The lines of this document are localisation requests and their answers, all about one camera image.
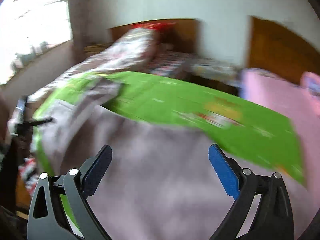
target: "white wall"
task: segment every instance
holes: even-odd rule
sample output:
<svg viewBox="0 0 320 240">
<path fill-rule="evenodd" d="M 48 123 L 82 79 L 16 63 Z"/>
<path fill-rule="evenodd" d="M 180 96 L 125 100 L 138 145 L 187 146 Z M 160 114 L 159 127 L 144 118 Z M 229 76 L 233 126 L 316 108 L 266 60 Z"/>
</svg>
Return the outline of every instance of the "white wall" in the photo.
<svg viewBox="0 0 320 240">
<path fill-rule="evenodd" d="M 108 41 L 107 29 L 161 18 L 198 18 L 201 55 L 244 64 L 248 15 L 276 20 L 320 50 L 320 20 L 307 0 L 90 0 L 88 35 Z"/>
<path fill-rule="evenodd" d="M 3 90 L 6 103 L 12 110 L 21 95 L 31 95 L 60 76 L 75 64 L 72 41 L 67 41 L 41 55 L 25 70 L 10 80 Z"/>
</svg>

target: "bright window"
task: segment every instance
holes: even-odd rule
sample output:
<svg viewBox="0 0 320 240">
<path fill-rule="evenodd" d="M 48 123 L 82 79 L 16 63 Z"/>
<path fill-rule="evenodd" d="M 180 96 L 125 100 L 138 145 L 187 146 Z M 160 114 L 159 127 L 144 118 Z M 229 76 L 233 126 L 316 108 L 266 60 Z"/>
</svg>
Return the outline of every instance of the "bright window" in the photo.
<svg viewBox="0 0 320 240">
<path fill-rule="evenodd" d="M 17 0 L 11 4 L 8 21 L 0 40 L 1 84 L 72 38 L 68 0 Z"/>
</svg>

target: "dark blue gripper pad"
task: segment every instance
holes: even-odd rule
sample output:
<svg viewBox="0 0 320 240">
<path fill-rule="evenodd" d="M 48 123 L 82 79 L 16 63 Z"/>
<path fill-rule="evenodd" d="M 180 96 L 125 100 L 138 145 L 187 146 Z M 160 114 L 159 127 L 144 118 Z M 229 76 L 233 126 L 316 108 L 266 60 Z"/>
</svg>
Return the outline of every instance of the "dark blue gripper pad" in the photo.
<svg viewBox="0 0 320 240">
<path fill-rule="evenodd" d="M 89 158 L 84 162 L 83 166 L 89 166 L 82 179 L 82 196 L 84 199 L 87 199 L 87 197 L 94 194 L 99 186 L 100 181 L 102 180 L 102 177 L 106 173 L 111 160 L 111 147 L 105 145 L 95 157 Z"/>
<path fill-rule="evenodd" d="M 239 180 L 215 145 L 211 145 L 209 148 L 209 160 L 226 193 L 236 200 L 240 195 Z"/>
</svg>

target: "pink blanket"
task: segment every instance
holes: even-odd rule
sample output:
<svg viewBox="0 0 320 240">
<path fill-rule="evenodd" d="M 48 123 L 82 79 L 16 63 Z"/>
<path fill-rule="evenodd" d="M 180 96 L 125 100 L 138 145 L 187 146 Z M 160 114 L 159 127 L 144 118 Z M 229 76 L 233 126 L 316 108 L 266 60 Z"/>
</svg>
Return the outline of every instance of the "pink blanket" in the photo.
<svg viewBox="0 0 320 240">
<path fill-rule="evenodd" d="M 314 204 L 320 206 L 320 118 L 314 111 L 308 88 L 289 83 L 273 73 L 244 70 L 245 99 L 291 119 L 304 153 L 307 189 Z"/>
</svg>

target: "wooden headboard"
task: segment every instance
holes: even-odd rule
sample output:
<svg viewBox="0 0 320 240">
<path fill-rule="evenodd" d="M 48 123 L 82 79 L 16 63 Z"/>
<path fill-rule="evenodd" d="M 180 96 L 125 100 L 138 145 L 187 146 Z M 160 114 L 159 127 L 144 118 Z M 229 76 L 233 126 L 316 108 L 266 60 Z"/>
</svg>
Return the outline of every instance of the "wooden headboard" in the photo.
<svg viewBox="0 0 320 240">
<path fill-rule="evenodd" d="M 173 28 L 164 36 L 162 43 L 170 43 L 173 45 L 173 50 L 186 53 L 196 53 L 198 40 L 198 26 L 199 21 L 196 19 L 161 19 L 138 22 L 139 23 L 175 23 Z M 111 28 L 112 40 L 116 41 L 128 30 L 131 29 L 132 24 L 121 25 Z"/>
<path fill-rule="evenodd" d="M 302 37 L 273 21 L 251 21 L 247 67 L 266 69 L 294 84 L 300 84 L 305 71 L 320 75 L 320 53 Z"/>
</svg>

